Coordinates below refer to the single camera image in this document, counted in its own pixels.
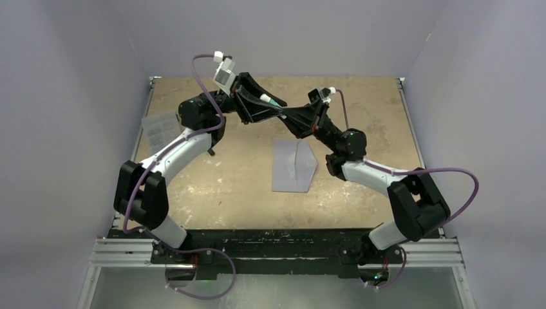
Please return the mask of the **green white glue stick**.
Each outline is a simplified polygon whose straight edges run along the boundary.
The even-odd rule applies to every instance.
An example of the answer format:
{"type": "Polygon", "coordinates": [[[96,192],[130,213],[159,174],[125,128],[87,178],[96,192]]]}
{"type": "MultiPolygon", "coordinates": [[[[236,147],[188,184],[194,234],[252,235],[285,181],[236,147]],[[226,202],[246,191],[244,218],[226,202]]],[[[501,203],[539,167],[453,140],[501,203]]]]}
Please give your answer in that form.
{"type": "Polygon", "coordinates": [[[270,96],[268,96],[266,94],[262,94],[260,96],[260,100],[263,101],[263,102],[266,102],[266,103],[268,103],[270,105],[282,108],[282,106],[279,103],[277,103],[273,98],[271,98],[270,96]]]}

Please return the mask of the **grey envelope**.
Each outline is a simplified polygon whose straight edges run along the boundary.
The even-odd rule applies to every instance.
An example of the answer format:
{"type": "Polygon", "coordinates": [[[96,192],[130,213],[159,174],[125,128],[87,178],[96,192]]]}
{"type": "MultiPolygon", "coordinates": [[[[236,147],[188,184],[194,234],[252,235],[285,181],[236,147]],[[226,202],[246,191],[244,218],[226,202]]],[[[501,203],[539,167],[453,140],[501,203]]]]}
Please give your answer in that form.
{"type": "Polygon", "coordinates": [[[276,140],[272,166],[273,192],[308,192],[317,160],[304,140],[276,140]]]}

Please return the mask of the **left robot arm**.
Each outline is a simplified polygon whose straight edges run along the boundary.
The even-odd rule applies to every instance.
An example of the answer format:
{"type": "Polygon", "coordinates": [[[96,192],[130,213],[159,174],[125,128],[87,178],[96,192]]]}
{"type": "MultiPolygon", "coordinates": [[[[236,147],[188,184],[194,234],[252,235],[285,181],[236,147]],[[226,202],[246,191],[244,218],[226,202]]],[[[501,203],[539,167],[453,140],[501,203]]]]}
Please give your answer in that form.
{"type": "Polygon", "coordinates": [[[236,113],[244,124],[283,117],[288,104],[267,92],[243,72],[231,81],[215,81],[217,89],[183,101],[178,114],[184,130],[159,152],[137,163],[122,164],[113,208],[124,216],[126,234],[148,232],[167,246],[175,263],[192,254],[191,234],[169,215],[167,187],[197,156],[210,153],[223,138],[226,118],[236,113]]]}

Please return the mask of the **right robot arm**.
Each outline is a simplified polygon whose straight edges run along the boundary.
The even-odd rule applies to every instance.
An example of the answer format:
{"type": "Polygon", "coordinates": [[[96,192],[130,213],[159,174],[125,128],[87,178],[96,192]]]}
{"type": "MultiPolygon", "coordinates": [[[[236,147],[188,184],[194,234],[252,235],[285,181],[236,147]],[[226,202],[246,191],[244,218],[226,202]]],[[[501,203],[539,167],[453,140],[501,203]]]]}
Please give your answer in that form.
{"type": "Polygon", "coordinates": [[[328,172],[341,180],[361,184],[389,199],[393,220],[372,229],[361,245],[363,257],[376,262],[387,248],[418,241],[451,215],[436,183],[423,169],[406,171],[366,158],[367,137],[358,129],[339,129],[327,115],[322,100],[297,108],[283,108],[281,120],[296,138],[315,137],[331,150],[328,172]]]}

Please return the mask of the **clear plastic organizer box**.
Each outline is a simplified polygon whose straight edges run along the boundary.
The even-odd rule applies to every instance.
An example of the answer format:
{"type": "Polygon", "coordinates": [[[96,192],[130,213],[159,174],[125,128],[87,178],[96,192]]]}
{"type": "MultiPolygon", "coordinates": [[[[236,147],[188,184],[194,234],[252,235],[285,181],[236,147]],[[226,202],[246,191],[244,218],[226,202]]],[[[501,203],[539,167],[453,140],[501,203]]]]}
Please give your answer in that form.
{"type": "Polygon", "coordinates": [[[159,152],[181,134],[178,115],[173,109],[146,116],[141,123],[150,154],[159,152]]]}

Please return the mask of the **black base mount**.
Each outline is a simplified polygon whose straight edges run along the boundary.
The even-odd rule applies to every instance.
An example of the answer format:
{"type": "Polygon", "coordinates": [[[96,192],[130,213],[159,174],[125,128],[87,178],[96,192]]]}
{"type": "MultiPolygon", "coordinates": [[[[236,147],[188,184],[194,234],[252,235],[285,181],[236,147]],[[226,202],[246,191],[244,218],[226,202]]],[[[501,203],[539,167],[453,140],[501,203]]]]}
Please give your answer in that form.
{"type": "Polygon", "coordinates": [[[367,228],[343,229],[190,229],[190,238],[176,253],[152,246],[153,264],[191,265],[198,280],[220,274],[331,275],[360,277],[360,266],[402,261],[398,246],[373,249],[364,240],[367,228]]]}

